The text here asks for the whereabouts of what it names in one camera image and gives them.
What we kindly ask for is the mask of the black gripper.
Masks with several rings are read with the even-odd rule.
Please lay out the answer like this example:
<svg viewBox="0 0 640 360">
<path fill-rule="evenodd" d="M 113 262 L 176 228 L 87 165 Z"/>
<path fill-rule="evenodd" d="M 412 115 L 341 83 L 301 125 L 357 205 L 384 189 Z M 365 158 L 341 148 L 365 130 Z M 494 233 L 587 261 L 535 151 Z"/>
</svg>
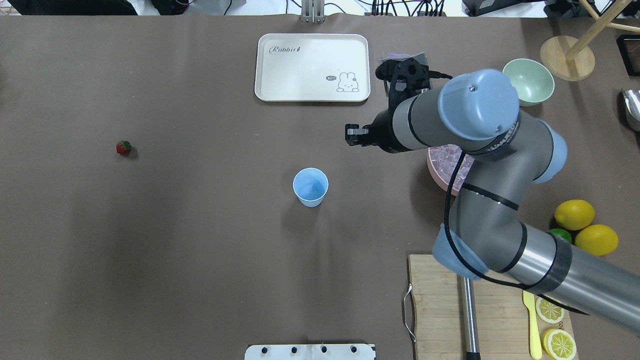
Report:
<svg viewBox="0 0 640 360">
<path fill-rule="evenodd" d="M 348 146 L 369 146 L 373 144 L 387 153 L 399 153 L 399 145 L 393 132 L 393 116 L 389 110 L 380 111 L 373 122 L 365 127 L 345 124 L 345 141 Z"/>
</svg>

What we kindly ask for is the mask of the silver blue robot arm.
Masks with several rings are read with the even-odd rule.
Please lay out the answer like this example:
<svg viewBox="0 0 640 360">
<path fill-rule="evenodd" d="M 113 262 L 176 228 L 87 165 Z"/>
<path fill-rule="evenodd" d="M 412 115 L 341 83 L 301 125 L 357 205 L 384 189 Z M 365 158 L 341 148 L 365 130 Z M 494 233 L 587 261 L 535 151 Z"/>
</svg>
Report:
<svg viewBox="0 0 640 360">
<path fill-rule="evenodd" d="M 521 110 L 518 93 L 496 69 L 455 77 L 420 64 L 380 64 L 388 108 L 373 123 L 345 126 L 350 146 L 388 153 L 456 145 L 473 164 L 432 253 L 451 271 L 547 296 L 639 332 L 639 276 L 522 223 L 518 210 L 533 184 L 548 182 L 567 159 L 567 144 L 546 122 Z"/>
</svg>

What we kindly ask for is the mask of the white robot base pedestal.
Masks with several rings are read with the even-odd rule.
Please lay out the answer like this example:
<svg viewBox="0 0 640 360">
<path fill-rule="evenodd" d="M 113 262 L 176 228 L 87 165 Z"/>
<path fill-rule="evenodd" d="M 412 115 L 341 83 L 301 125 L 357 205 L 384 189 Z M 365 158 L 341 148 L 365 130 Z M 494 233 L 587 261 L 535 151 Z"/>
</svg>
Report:
<svg viewBox="0 0 640 360">
<path fill-rule="evenodd" d="M 376 360 L 374 345 L 366 343 L 254 344 L 245 360 Z"/>
</svg>

